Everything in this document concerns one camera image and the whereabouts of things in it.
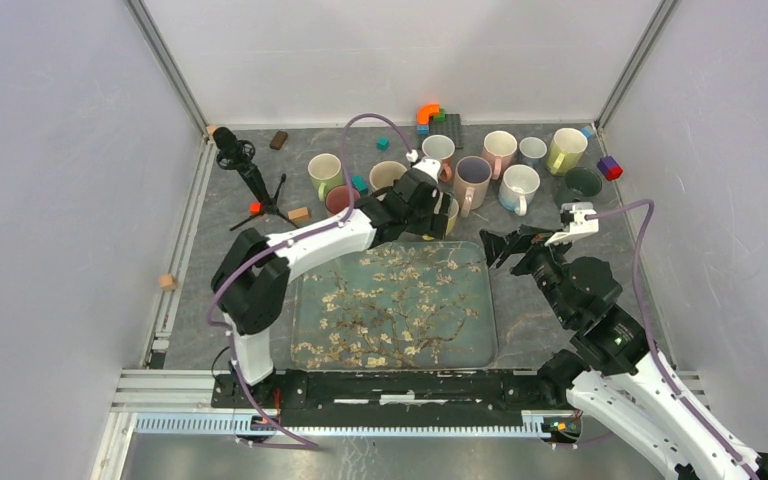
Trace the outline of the yellow mug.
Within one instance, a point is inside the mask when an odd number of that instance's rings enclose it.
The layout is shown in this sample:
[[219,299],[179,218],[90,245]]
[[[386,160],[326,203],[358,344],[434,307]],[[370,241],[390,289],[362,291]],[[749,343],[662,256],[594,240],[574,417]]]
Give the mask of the yellow mug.
[[435,207],[433,208],[433,215],[435,217],[443,215],[445,217],[444,222],[444,229],[441,235],[433,236],[433,235],[423,235],[423,240],[434,240],[434,239],[448,239],[452,231],[454,230],[454,227],[457,222],[457,218],[459,215],[459,203],[458,201],[452,197],[451,195],[445,195],[442,196],[438,202],[436,203]]

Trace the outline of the cream and green mug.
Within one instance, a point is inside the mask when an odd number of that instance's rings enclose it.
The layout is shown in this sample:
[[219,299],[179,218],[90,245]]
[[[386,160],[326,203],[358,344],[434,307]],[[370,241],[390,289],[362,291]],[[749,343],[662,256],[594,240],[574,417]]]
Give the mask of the cream and green mug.
[[370,193],[374,194],[386,187],[392,187],[407,171],[407,167],[397,161],[382,161],[372,167],[369,174]]

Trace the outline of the light blue mug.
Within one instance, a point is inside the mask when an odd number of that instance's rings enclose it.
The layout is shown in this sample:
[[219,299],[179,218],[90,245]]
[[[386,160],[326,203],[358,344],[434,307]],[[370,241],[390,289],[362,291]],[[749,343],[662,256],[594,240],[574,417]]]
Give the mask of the light blue mug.
[[498,200],[504,209],[525,216],[540,185],[540,175],[534,168],[512,165],[502,176]]

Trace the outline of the coral mug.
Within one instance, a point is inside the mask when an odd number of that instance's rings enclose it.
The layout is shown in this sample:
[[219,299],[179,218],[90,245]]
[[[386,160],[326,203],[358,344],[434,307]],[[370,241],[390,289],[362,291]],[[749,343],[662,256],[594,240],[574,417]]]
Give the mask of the coral mug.
[[421,149],[425,157],[441,162],[442,170],[439,180],[444,183],[450,182],[453,178],[451,159],[456,150],[454,141],[445,135],[430,135],[423,140]]

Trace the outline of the pale pink mug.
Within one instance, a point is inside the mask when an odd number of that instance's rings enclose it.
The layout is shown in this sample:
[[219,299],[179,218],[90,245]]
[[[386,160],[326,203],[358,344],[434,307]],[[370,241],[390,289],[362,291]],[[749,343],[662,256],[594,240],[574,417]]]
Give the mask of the pale pink mug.
[[453,172],[453,193],[459,204],[459,215],[467,217],[483,205],[492,168],[482,157],[467,156],[456,163]]

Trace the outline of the red-pink mug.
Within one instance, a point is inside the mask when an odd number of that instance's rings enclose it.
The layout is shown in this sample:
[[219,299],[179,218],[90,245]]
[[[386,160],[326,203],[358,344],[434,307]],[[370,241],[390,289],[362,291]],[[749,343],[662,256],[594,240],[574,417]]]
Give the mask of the red-pink mug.
[[325,207],[331,216],[340,214],[349,207],[350,201],[360,199],[360,193],[348,185],[340,185],[328,192],[325,197]]

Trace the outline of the light green mug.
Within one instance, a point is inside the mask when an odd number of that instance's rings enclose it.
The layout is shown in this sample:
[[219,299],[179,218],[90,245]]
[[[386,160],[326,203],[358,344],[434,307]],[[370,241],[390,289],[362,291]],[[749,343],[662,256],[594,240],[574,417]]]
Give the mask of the light green mug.
[[321,202],[325,201],[331,190],[345,184],[342,163],[334,154],[322,153],[314,156],[309,161],[307,170]]

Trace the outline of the dark teal mug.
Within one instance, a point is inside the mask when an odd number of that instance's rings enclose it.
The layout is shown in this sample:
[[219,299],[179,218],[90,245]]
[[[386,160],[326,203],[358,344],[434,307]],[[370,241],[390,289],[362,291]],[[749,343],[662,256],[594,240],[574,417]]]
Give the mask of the dark teal mug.
[[559,180],[553,200],[558,207],[565,203],[588,202],[601,190],[602,180],[597,172],[574,167]]

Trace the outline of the light pink hexagonal mug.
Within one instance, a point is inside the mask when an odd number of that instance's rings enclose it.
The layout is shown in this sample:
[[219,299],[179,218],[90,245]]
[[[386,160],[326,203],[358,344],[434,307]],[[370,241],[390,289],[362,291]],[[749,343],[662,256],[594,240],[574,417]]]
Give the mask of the light pink hexagonal mug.
[[507,131],[496,130],[484,137],[482,158],[491,167],[493,180],[502,177],[517,151],[516,137]]

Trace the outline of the blue-grey square mug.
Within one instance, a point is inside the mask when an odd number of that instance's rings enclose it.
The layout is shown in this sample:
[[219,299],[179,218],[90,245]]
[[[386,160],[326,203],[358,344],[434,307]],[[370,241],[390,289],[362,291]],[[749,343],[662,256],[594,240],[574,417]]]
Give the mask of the blue-grey square mug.
[[520,161],[532,168],[536,168],[547,155],[548,146],[540,138],[526,137],[519,142]]

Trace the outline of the yellow-green hexagonal mug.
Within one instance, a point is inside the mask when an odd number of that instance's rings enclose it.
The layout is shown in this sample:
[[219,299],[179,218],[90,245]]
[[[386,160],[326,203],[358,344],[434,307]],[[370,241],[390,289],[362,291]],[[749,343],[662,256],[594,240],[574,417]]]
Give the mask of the yellow-green hexagonal mug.
[[588,147],[588,137],[579,129],[561,128],[552,136],[545,160],[547,171],[563,176],[576,167]]

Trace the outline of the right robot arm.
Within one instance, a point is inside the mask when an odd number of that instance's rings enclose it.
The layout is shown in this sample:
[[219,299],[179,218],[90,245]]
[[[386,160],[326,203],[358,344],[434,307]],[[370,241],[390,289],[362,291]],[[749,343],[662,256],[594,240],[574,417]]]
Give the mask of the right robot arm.
[[538,371],[537,392],[551,408],[593,416],[643,455],[666,479],[768,479],[768,453],[726,429],[699,401],[646,330],[617,305],[622,291],[608,262],[565,259],[569,244],[549,230],[523,225],[480,233],[489,265],[519,256],[510,272],[531,276],[570,330],[573,351],[554,354]]

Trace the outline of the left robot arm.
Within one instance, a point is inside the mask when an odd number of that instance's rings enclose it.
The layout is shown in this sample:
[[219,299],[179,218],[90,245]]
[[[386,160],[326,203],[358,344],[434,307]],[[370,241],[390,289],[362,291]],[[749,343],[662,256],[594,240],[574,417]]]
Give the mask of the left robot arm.
[[304,228],[272,235],[254,228],[240,233],[214,274],[214,296],[206,313],[207,322],[223,328],[229,340],[238,397],[255,408],[273,397],[270,328],[293,280],[404,233],[441,239],[452,202],[452,195],[427,174],[410,169],[393,186]]

